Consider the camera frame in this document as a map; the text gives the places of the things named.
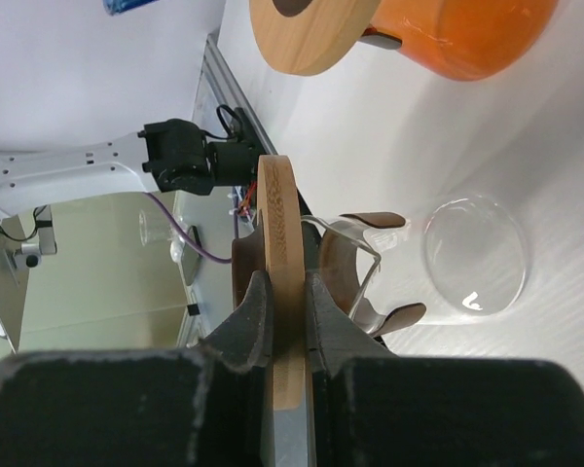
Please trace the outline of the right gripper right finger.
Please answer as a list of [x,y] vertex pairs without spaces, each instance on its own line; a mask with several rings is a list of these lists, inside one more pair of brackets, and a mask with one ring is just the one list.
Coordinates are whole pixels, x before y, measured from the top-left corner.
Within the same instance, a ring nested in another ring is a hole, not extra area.
[[314,466],[584,466],[584,392],[541,360],[402,357],[306,279]]

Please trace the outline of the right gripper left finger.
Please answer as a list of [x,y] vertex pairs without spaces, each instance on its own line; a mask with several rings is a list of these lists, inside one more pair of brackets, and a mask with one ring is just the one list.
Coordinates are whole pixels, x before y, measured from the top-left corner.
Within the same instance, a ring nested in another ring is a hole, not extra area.
[[271,466],[274,297],[255,272],[190,348],[0,361],[0,466]]

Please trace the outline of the clear glass carafe brown collar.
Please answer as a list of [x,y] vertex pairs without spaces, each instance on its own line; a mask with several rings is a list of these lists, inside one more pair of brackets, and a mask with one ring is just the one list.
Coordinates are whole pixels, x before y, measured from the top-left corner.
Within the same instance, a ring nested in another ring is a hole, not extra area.
[[521,229],[491,198],[436,198],[409,214],[306,215],[317,271],[337,307],[371,337],[419,325],[476,324],[517,302],[529,275]]

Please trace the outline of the orange glass carafe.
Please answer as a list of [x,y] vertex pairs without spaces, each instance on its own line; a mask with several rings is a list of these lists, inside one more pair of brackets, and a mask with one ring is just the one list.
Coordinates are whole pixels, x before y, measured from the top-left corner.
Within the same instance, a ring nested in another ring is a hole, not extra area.
[[555,0],[382,1],[363,38],[445,78],[478,81],[504,70],[537,41]]

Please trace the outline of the blue glass dripper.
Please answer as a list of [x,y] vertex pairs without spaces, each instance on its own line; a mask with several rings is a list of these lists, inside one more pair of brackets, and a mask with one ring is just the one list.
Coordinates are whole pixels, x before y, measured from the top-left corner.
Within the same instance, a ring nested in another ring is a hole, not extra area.
[[157,0],[102,0],[102,5],[108,15],[117,16],[156,1]]

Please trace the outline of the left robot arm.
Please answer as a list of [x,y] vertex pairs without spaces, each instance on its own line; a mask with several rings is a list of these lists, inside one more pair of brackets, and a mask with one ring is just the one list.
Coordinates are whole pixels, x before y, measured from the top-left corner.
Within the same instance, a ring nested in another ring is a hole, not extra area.
[[213,141],[192,122],[171,119],[89,147],[0,154],[0,221],[35,207],[119,193],[248,185],[261,152],[243,135]]

